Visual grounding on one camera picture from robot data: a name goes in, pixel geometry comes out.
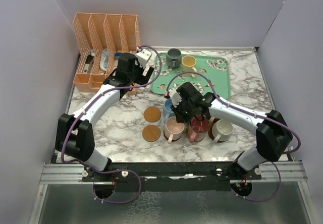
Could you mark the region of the blue mug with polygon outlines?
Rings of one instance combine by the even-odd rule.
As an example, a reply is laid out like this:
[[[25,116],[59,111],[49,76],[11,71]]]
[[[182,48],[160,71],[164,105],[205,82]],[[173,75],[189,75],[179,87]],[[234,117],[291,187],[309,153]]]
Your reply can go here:
[[[171,106],[172,106],[171,99],[167,99],[164,102],[164,108],[163,108],[164,123],[167,121],[168,118],[175,116],[174,112],[171,109]]]

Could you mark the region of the tan beige mug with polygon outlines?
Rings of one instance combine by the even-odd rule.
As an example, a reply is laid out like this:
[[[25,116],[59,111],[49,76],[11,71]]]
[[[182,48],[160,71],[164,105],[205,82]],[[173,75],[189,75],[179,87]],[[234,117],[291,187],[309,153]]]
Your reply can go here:
[[[209,122],[212,124],[212,123],[217,122],[218,120],[219,120],[218,118],[211,117],[211,118],[209,119]]]

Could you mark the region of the woven rattan coaster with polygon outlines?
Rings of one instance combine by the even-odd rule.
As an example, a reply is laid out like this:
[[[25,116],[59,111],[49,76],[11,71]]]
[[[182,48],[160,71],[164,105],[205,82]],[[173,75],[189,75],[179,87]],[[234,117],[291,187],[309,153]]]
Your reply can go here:
[[[190,138],[189,129],[190,129],[190,126],[186,127],[186,130],[185,130],[185,135],[188,139]]]

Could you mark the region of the red floral mug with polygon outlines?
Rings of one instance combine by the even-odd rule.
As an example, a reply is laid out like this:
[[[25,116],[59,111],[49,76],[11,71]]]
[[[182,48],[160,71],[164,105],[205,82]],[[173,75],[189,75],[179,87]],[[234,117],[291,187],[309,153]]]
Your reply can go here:
[[[189,142],[199,142],[203,140],[206,136],[206,133],[209,129],[209,120],[203,115],[193,117],[190,121],[189,126]]]

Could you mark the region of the light pink mug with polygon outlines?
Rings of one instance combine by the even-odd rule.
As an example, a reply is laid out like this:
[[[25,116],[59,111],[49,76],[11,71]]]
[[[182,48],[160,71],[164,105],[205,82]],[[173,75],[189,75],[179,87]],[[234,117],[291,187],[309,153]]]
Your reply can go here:
[[[170,117],[167,119],[165,123],[165,129],[166,131],[169,131],[171,133],[180,133],[184,132],[185,130],[185,124],[184,123],[178,123],[176,117]]]

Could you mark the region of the brown wooden coaster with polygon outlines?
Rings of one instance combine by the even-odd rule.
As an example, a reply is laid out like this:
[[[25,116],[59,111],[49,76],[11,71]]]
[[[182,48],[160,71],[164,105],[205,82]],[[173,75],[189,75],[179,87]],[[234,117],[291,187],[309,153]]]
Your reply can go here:
[[[225,142],[225,135],[222,134],[215,125],[211,125],[208,130],[208,135],[213,142]]]

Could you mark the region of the white speckled mug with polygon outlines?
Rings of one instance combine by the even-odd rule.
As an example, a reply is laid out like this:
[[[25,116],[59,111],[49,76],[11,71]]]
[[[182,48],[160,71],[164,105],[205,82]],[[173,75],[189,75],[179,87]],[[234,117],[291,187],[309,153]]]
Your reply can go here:
[[[226,120],[218,120],[212,127],[213,142],[228,141],[233,134],[233,125]]]

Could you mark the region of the yellow mug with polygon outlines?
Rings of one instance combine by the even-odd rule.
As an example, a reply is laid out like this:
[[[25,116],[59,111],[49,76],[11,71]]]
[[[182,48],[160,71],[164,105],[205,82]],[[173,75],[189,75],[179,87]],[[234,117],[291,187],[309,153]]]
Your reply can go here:
[[[183,77],[195,78],[195,74],[191,72],[197,72],[196,69],[196,58],[191,55],[186,55],[182,57],[181,71],[184,73]]]

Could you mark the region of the light wood coaster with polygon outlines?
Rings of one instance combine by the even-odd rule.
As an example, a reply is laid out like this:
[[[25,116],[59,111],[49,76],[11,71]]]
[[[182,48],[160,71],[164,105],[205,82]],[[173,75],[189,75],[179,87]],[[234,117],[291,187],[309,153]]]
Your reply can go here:
[[[160,138],[160,128],[156,125],[148,125],[143,129],[142,136],[148,142],[155,142]]]
[[[161,112],[159,108],[155,106],[148,107],[143,114],[146,121],[154,123],[157,122],[161,118]]]

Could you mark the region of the peach plastic file organizer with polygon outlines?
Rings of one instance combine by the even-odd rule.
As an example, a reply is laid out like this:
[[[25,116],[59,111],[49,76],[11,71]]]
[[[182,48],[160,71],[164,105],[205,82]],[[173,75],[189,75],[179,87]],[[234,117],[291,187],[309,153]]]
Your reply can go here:
[[[77,13],[73,28],[80,51],[73,83],[79,92],[97,92],[112,73],[116,54],[141,45],[138,15]]]

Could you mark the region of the dark grey mug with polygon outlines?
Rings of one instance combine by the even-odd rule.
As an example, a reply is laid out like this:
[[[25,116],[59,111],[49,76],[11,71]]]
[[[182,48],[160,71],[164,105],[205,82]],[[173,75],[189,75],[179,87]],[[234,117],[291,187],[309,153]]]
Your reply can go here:
[[[182,62],[181,51],[177,48],[171,48],[166,55],[166,62],[171,69],[178,68]]]

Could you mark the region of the dark walnut coaster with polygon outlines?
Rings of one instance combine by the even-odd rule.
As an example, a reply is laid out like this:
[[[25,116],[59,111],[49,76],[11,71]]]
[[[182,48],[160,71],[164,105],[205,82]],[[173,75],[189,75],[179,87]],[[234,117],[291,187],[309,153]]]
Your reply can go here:
[[[181,136],[182,132],[175,134],[164,130],[164,137],[169,143],[179,140]]]

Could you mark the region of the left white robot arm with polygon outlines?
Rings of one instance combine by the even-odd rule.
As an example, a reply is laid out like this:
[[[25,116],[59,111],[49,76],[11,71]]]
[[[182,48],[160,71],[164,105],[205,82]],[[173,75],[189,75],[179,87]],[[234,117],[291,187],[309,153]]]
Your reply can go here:
[[[136,54],[122,53],[117,67],[103,81],[98,92],[73,114],[59,117],[55,149],[61,156],[68,155],[94,168],[94,175],[101,181],[111,176],[111,160],[95,149],[93,126],[127,92],[147,85],[154,72],[153,67],[144,72],[150,58],[151,52],[145,49]]]

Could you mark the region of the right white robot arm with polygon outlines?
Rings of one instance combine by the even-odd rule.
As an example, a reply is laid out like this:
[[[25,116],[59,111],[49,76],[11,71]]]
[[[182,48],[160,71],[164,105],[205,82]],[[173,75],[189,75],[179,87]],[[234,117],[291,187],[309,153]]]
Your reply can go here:
[[[276,110],[258,112],[230,103],[215,93],[202,95],[190,82],[178,89],[170,89],[166,97],[179,123],[193,118],[227,120],[256,136],[256,145],[243,151],[232,163],[235,178],[243,179],[257,165],[276,162],[291,143],[293,136],[283,116]]]

